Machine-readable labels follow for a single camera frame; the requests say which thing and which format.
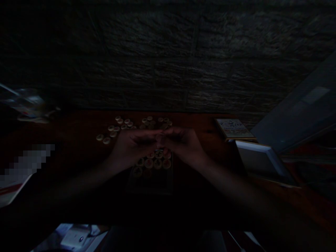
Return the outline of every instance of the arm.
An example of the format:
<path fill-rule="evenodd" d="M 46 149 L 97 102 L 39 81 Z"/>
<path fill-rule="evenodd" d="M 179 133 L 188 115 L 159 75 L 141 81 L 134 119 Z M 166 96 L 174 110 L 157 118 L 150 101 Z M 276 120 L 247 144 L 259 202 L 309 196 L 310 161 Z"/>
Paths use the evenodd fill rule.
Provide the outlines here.
<path fill-rule="evenodd" d="M 332 237 L 285 202 L 216 164 L 203 151 L 193 129 L 172 127 L 158 135 L 161 146 L 202 174 L 222 194 L 254 217 L 279 245 L 293 251 L 336 251 Z"/>
<path fill-rule="evenodd" d="M 7 221 L 13 219 L 29 220 L 44 209 L 62 204 L 72 197 L 92 190 L 116 174 L 134 165 L 141 157 L 157 149 L 155 136 L 162 130 L 129 129 L 123 130 L 108 158 L 96 167 L 87 170 L 76 177 L 65 179 L 64 183 L 44 189 L 38 195 L 12 204 L 6 215 Z"/>

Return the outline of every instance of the stone wall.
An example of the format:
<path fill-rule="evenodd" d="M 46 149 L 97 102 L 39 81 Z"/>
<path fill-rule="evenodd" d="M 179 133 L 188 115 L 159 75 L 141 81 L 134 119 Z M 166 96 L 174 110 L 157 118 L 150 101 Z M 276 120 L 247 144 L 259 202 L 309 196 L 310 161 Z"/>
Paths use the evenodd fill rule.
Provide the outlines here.
<path fill-rule="evenodd" d="M 84 109 L 252 128 L 336 48 L 336 0 L 23 2 L 0 5 L 0 82 Z"/>

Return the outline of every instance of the glass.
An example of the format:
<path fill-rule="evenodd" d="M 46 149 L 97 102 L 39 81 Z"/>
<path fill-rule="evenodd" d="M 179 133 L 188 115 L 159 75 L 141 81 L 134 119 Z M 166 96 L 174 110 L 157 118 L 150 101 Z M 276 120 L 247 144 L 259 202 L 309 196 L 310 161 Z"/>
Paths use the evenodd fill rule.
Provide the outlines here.
<path fill-rule="evenodd" d="M 0 101 L 28 117 L 40 117 L 46 113 L 46 104 L 36 89 L 16 89 L 20 95 L 5 92 Z"/>

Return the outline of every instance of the finger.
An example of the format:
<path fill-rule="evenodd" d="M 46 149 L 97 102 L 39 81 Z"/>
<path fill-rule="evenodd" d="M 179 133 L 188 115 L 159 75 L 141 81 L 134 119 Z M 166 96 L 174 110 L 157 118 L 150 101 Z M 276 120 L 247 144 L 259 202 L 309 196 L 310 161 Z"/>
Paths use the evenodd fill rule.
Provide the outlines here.
<path fill-rule="evenodd" d="M 169 149 L 168 149 L 167 147 L 165 147 L 165 148 L 163 149 L 163 154 L 166 155 L 168 152 L 169 152 Z"/>
<path fill-rule="evenodd" d="M 130 132 L 132 135 L 137 136 L 137 137 L 142 137 L 142 136 L 153 136 L 162 133 L 162 129 L 136 129 L 132 130 Z"/>
<path fill-rule="evenodd" d="M 161 145 L 163 145 L 164 147 L 167 147 L 168 149 L 171 149 L 172 151 L 176 151 L 181 143 L 178 143 L 178 142 L 174 142 L 173 140 L 169 139 L 168 137 L 166 136 L 163 136 L 161 138 L 161 142 L 160 142 Z"/>
<path fill-rule="evenodd" d="M 137 156 L 139 157 L 144 157 L 150 153 L 152 153 L 153 151 L 156 150 L 156 142 L 146 145 L 146 146 L 141 146 L 137 148 Z"/>
<path fill-rule="evenodd" d="M 166 134 L 166 135 L 170 135 L 170 134 L 180 134 L 181 132 L 183 132 L 185 129 L 187 128 L 182 128 L 182 127 L 170 127 L 168 129 L 165 129 L 162 133 Z"/>

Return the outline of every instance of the left hand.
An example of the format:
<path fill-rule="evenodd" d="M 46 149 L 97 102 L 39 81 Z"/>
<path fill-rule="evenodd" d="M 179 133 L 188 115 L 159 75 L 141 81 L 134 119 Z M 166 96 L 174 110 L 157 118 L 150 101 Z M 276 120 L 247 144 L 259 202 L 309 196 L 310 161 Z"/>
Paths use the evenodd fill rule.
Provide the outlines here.
<path fill-rule="evenodd" d="M 120 132 L 112 153 L 104 162 L 104 166 L 112 175 L 134 165 L 140 158 L 157 149 L 155 136 L 161 129 L 124 129 Z"/>

